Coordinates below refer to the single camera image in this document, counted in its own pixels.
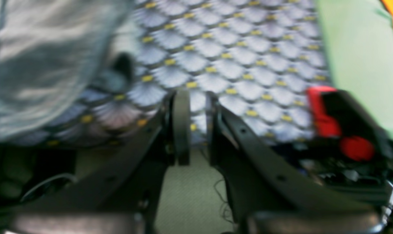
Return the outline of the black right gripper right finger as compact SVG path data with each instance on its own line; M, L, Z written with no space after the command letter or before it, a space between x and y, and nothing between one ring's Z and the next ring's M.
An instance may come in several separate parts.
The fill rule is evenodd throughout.
M379 211L314 183L206 94L211 166L226 180L238 234L380 234Z

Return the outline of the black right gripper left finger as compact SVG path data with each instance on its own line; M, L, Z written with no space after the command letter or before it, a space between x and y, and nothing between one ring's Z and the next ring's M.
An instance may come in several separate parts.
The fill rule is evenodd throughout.
M164 175L189 164L190 96L173 91L116 155L76 184L19 208L16 234L156 234Z

